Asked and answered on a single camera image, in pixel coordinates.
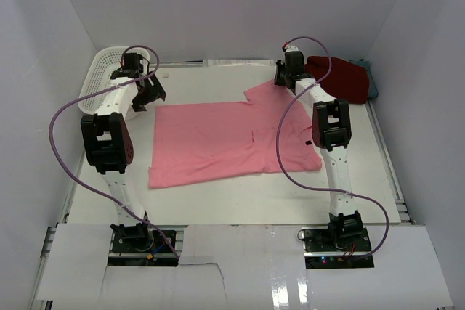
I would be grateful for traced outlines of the pink t shirt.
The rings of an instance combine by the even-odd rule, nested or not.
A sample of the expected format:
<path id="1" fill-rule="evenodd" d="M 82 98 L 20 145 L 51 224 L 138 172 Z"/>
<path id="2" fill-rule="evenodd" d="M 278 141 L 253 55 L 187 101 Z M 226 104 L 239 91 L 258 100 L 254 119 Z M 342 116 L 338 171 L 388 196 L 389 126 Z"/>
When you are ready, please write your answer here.
<path id="1" fill-rule="evenodd" d="M 267 81 L 244 95 L 240 102 L 157 107 L 149 187 L 322 168 L 308 143 L 312 121 L 286 88 Z"/>

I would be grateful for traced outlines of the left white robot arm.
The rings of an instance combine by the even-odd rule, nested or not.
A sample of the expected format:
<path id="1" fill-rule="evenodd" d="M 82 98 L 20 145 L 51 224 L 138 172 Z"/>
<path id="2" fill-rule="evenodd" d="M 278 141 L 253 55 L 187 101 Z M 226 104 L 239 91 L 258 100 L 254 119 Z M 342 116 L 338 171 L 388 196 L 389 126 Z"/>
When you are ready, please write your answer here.
<path id="1" fill-rule="evenodd" d="M 93 59 L 80 94 L 84 113 L 81 132 L 86 159 L 116 200 L 118 222 L 111 224 L 114 247 L 145 252 L 154 235 L 145 224 L 146 210 L 135 192 L 129 170 L 134 145 L 126 122 L 166 92 L 150 70 L 150 54 L 142 47 L 115 46 Z"/>

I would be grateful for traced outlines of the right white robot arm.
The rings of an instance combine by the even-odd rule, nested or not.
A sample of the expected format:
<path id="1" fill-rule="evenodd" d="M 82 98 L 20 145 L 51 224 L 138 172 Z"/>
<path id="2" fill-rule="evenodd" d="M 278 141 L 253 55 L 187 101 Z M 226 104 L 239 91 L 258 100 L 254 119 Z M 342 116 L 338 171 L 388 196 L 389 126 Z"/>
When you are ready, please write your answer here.
<path id="1" fill-rule="evenodd" d="M 284 58 L 276 62 L 275 84 L 292 90 L 312 108 L 312 143 L 320 149 L 330 188 L 328 236 L 333 249 L 351 248 L 361 236 L 363 223 L 352 194 L 347 147 L 352 138 L 349 103 L 327 93 L 305 71 L 304 55 L 285 45 Z"/>

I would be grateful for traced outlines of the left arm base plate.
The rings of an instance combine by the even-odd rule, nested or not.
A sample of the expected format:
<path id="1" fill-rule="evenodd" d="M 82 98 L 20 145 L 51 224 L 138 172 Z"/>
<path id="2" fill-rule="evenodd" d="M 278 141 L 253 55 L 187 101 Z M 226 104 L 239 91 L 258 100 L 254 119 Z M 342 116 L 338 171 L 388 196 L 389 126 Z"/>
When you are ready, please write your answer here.
<path id="1" fill-rule="evenodd" d="M 130 267 L 176 267 L 178 259 L 172 253 L 165 239 L 157 231 L 152 231 L 151 245 L 135 248 L 122 240 L 114 232 L 108 255 L 108 266 Z"/>

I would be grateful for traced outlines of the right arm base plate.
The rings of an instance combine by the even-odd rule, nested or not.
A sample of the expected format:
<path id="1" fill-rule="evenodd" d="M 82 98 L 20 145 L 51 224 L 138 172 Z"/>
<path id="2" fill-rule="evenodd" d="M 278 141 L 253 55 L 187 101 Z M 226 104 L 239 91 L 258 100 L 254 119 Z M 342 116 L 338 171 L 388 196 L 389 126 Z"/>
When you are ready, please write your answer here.
<path id="1" fill-rule="evenodd" d="M 337 247 L 331 240 L 328 229 L 302 228 L 297 239 L 303 242 L 304 261 L 307 270 L 372 269 L 371 241 L 368 231 L 363 228 L 360 237 L 343 247 Z"/>

